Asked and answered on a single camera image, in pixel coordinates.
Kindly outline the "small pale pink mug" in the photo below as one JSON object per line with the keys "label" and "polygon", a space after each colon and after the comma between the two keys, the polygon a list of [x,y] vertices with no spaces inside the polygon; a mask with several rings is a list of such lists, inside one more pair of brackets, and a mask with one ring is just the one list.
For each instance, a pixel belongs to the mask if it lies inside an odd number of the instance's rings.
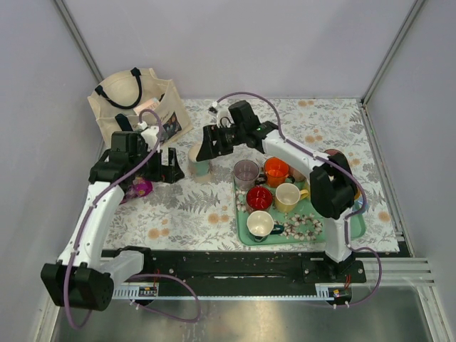
{"label": "small pale pink mug", "polygon": [[306,177],[292,166],[289,167],[289,174],[294,178],[296,182],[304,182],[306,180]]}

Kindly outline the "orange mug black handle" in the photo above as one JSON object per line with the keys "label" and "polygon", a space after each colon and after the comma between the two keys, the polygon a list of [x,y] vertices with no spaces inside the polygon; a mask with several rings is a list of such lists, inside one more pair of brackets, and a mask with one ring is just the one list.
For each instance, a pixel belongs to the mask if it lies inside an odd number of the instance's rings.
{"label": "orange mug black handle", "polygon": [[277,188],[286,182],[295,183],[295,178],[290,173],[289,165],[277,157],[267,159],[264,163],[263,171],[256,181],[257,185]]}

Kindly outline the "lilac mug black handle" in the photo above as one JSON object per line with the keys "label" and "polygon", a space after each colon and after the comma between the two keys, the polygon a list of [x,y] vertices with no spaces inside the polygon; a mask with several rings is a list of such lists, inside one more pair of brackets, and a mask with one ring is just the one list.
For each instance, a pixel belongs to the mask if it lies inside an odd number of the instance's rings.
{"label": "lilac mug black handle", "polygon": [[260,168],[252,160],[240,160],[233,169],[234,183],[237,189],[248,191],[254,186],[266,183],[266,176],[260,173]]}

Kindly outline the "red mug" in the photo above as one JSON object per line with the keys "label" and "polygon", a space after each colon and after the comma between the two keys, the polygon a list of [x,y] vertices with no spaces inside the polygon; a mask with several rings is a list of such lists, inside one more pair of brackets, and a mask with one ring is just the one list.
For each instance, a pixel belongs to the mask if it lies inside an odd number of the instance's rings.
{"label": "red mug", "polygon": [[248,213],[255,211],[268,212],[273,202],[272,193],[265,187],[255,186],[246,195],[246,206]]}

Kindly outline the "dark green mug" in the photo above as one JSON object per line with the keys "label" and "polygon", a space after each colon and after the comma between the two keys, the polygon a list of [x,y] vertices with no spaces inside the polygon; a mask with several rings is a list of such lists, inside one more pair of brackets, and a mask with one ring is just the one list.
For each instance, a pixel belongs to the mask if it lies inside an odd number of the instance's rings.
{"label": "dark green mug", "polygon": [[265,211],[257,210],[247,218],[247,229],[254,242],[263,242],[270,235],[282,234],[285,230],[281,224],[276,224],[272,216]]}

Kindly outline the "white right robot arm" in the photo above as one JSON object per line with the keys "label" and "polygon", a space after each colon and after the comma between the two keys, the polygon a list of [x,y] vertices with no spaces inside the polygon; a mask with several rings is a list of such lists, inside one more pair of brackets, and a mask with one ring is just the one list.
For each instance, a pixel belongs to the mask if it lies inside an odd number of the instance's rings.
{"label": "white right robot arm", "polygon": [[261,122],[251,105],[241,100],[228,107],[231,124],[203,127],[202,146],[196,161],[212,160],[246,145],[277,157],[304,175],[310,186],[313,208],[324,218],[326,245],[324,273],[334,282],[349,275],[355,261],[350,248],[349,215],[358,187],[344,154],[329,155],[281,136],[280,127]]}

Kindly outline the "blue glazed mug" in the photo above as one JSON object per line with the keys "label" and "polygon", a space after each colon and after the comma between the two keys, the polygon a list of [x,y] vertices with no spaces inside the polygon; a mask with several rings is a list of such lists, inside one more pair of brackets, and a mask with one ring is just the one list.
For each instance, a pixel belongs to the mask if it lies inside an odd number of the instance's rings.
{"label": "blue glazed mug", "polygon": [[368,204],[364,204],[363,201],[363,194],[360,190],[358,190],[355,196],[355,202],[353,205],[353,212],[358,211],[361,207],[365,207],[364,211],[366,212],[369,208]]}

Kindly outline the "cream floral mug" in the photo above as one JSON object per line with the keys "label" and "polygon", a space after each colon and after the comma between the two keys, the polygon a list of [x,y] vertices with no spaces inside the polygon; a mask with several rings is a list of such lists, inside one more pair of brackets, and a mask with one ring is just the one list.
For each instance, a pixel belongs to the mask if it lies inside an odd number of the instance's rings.
{"label": "cream floral mug", "polygon": [[211,178],[211,165],[209,160],[198,162],[196,160],[202,143],[196,143],[188,152],[188,170],[195,182],[209,182]]}

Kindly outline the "tall pink floral mug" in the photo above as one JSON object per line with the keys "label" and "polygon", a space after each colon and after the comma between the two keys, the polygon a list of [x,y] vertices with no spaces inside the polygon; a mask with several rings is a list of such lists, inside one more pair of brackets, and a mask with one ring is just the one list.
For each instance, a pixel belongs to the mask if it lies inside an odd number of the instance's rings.
{"label": "tall pink floral mug", "polygon": [[344,157],[344,154],[337,149],[327,149],[324,152],[328,155],[328,159],[340,160]]}

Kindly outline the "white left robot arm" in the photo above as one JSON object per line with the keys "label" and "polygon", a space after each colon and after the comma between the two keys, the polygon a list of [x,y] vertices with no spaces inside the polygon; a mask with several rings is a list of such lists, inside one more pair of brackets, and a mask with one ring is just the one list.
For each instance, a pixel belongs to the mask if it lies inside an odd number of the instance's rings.
{"label": "white left robot arm", "polygon": [[104,311],[116,287],[134,276],[147,281],[155,272],[152,252],[145,247],[123,247],[102,262],[103,244],[115,211],[136,177],[175,183],[184,178],[176,150],[168,150],[162,164],[160,129],[112,134],[110,148],[92,166],[87,198],[69,243],[54,263],[46,263],[41,280],[53,303],[60,307]]}

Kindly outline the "yellow mug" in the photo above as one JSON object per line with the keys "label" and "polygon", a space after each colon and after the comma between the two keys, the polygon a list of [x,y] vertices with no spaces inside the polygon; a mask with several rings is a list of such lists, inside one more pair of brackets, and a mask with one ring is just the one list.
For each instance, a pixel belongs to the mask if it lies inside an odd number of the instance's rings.
{"label": "yellow mug", "polygon": [[289,213],[297,206],[299,201],[308,196],[308,190],[300,190],[294,184],[283,183],[276,188],[274,204],[279,212]]}

